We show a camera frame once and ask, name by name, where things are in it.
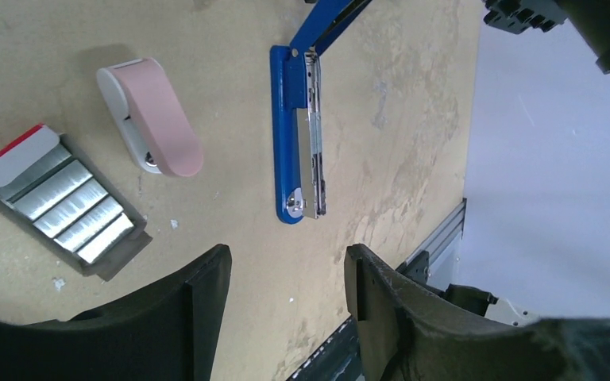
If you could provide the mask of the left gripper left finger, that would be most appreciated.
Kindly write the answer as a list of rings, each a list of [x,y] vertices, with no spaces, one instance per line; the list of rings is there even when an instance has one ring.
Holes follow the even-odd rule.
[[[230,248],[218,244],[68,321],[0,321],[0,380],[208,380],[231,268]]]

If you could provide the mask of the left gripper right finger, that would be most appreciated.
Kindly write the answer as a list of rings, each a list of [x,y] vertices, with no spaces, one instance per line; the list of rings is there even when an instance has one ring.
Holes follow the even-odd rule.
[[[610,318],[493,321],[363,244],[346,249],[345,288],[368,380],[610,380]]]

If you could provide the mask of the pink white eraser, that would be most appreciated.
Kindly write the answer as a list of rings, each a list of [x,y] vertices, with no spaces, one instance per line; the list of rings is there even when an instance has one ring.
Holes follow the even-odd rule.
[[[157,60],[140,58],[101,67],[98,88],[134,163],[147,173],[192,177],[203,149]]]

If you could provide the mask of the blue lighter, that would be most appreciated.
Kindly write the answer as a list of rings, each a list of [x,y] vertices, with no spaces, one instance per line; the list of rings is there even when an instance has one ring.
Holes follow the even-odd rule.
[[[269,51],[276,215],[289,225],[326,214],[321,57],[368,6],[367,1],[311,4],[291,42]]]

